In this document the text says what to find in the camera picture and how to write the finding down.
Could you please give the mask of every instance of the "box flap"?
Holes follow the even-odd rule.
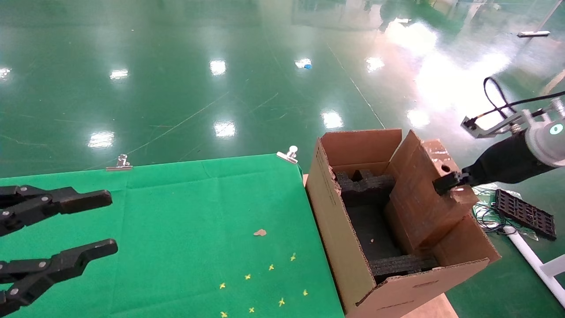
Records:
[[[390,159],[390,164],[386,168],[384,174],[391,174],[394,179],[398,179],[399,172],[404,169],[404,166],[412,157],[412,153],[421,143],[422,141],[418,138],[418,136],[416,136],[416,133],[414,133],[413,130],[410,130],[400,147],[398,147],[398,150]]]
[[[443,266],[485,257],[488,257],[490,263],[492,263],[501,258],[490,239],[470,215],[462,219],[444,236],[432,251],[437,261]]]
[[[483,270],[489,260],[477,260],[428,272],[389,277],[346,318],[402,317],[432,298]]]
[[[355,308],[375,286],[359,240],[341,196],[335,176],[328,165],[321,141],[318,140],[306,181],[310,203],[336,280],[345,312]]]
[[[321,144],[330,166],[388,162],[402,141],[402,130],[327,132]]]
[[[450,195],[438,195],[432,182],[447,173],[444,169],[458,170],[441,143],[432,140],[418,143],[398,171],[390,202],[396,211],[402,211],[398,217],[410,241],[409,250],[433,247],[478,201],[468,186],[451,191]]]

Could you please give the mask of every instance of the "green tablecloth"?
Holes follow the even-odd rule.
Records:
[[[343,317],[301,171],[274,154],[0,184],[107,189],[114,201],[1,238],[0,259],[106,238],[119,246],[12,318]]]

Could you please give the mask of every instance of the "metal clip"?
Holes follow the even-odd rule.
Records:
[[[288,152],[287,153],[282,153],[282,152],[277,152],[277,157],[282,158],[288,162],[290,162],[291,164],[297,164],[298,160],[296,160],[296,152],[298,151],[298,147],[296,146],[290,146],[288,148]]]
[[[131,170],[133,166],[129,164],[128,155],[121,154],[118,157],[118,162],[115,167],[106,167],[106,171],[124,171],[124,170]]]

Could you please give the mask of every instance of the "black cable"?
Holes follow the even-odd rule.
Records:
[[[496,192],[496,190],[491,190],[491,189],[487,189],[487,190],[483,190],[478,192],[476,195],[479,196],[485,192]],[[484,213],[478,217],[477,213],[475,212],[475,210],[473,210],[473,217],[475,218],[475,220],[477,221],[477,223],[479,223],[479,225],[483,228],[483,231],[485,233],[497,233],[497,234],[502,234],[502,235],[510,235],[510,234],[514,234],[518,231],[518,228],[522,227],[521,225],[516,225],[514,223],[511,222],[511,220],[507,219],[504,215],[502,215],[497,209],[496,207],[493,207],[491,205],[486,205],[483,203],[477,203],[475,205],[481,206],[482,208],[485,208],[486,210],[481,209],[481,212],[484,211]],[[499,222],[498,225],[496,226],[490,226],[489,223],[487,221],[485,221],[485,215],[487,215],[488,213],[493,212],[495,213],[498,218],[499,218]],[[514,228],[514,232],[512,233],[506,233],[504,231],[504,227],[505,226],[512,226]]]
[[[486,93],[486,84],[487,84],[488,81],[492,81],[492,82],[494,83],[495,87],[497,88],[498,93],[500,94],[500,96],[502,97],[502,100],[503,100],[504,103],[505,103],[504,106],[502,106],[502,107],[497,107],[497,106],[493,103],[493,101],[490,99],[490,97],[488,96],[488,94]],[[539,97],[532,97],[532,98],[527,98],[527,99],[525,99],[525,100],[519,100],[519,101],[515,101],[515,102],[508,103],[508,101],[506,100],[506,96],[505,96],[504,93],[502,92],[502,89],[501,89],[500,85],[498,84],[498,82],[497,82],[495,79],[493,79],[493,78],[491,78],[491,77],[485,78],[485,80],[483,81],[483,88],[484,88],[484,91],[485,91],[486,98],[487,98],[487,99],[489,100],[489,102],[494,106],[494,109],[493,109],[493,110],[486,111],[486,112],[484,112],[484,113],[482,113],[482,114],[480,114],[480,115],[478,115],[478,116],[475,116],[475,117],[469,119],[468,121],[465,122],[465,124],[468,125],[468,126],[473,125],[473,124],[476,122],[477,119],[479,119],[479,118],[481,118],[481,117],[483,117],[483,116],[485,116],[485,115],[488,115],[488,114],[490,114],[490,113],[493,113],[493,112],[495,112],[495,111],[499,112],[500,115],[501,115],[504,119],[506,119],[506,118],[508,118],[508,117],[502,112],[502,110],[505,109],[505,108],[508,108],[508,109],[510,109],[512,112],[516,113],[516,110],[514,110],[514,109],[512,108],[513,106],[520,105],[520,104],[525,104],[525,103],[529,103],[529,102],[547,100],[547,99],[549,99],[549,98],[555,98],[555,97],[559,97],[559,96],[565,95],[565,91],[563,91],[563,92],[553,93],[553,94],[549,94],[549,95],[543,95],[543,96],[539,96]]]
[[[500,87],[500,85],[498,84],[498,82],[496,80],[494,80],[493,78],[491,78],[490,76],[485,78],[485,80],[483,81],[483,90],[485,91],[485,96],[486,99],[489,100],[489,102],[493,105],[494,110],[498,111],[500,113],[500,116],[502,116],[502,118],[506,119],[508,117],[506,117],[506,114],[502,111],[502,109],[498,108],[494,102],[490,99],[489,94],[486,92],[486,84],[492,81],[494,86],[496,87],[496,89],[498,90],[498,94],[500,94],[500,97],[502,97],[502,101],[504,101],[505,105],[508,105],[508,100],[506,99],[506,96],[504,95],[504,92],[502,91],[502,88]],[[516,113],[516,111],[513,108],[510,108],[510,110],[514,113]]]

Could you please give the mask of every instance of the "metal bracket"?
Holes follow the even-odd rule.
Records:
[[[553,110],[553,106],[544,107],[533,114],[528,113],[528,115],[525,115],[523,111],[519,111],[515,114],[509,115],[508,118],[504,119],[503,121],[499,122],[498,124],[494,125],[489,129],[482,129],[478,125],[469,126],[467,123],[471,119],[465,116],[465,119],[461,123],[461,127],[463,127],[463,129],[465,129],[471,136],[475,138],[492,138],[499,134],[504,134],[507,132],[514,133],[516,131],[519,131],[520,125],[528,122],[527,120],[528,116],[535,117],[538,116],[539,114],[544,116],[544,114],[546,114],[551,110]]]
[[[124,170],[131,170],[133,168],[132,165],[129,164],[128,155],[121,154],[118,157],[118,162],[115,167],[106,167],[106,171],[124,171]]]
[[[298,151],[298,147],[296,146],[290,146],[288,148],[288,152],[287,153],[282,153],[282,152],[277,152],[277,157],[282,158],[288,162],[290,162],[291,164],[297,164],[298,160],[296,160],[296,152]]]

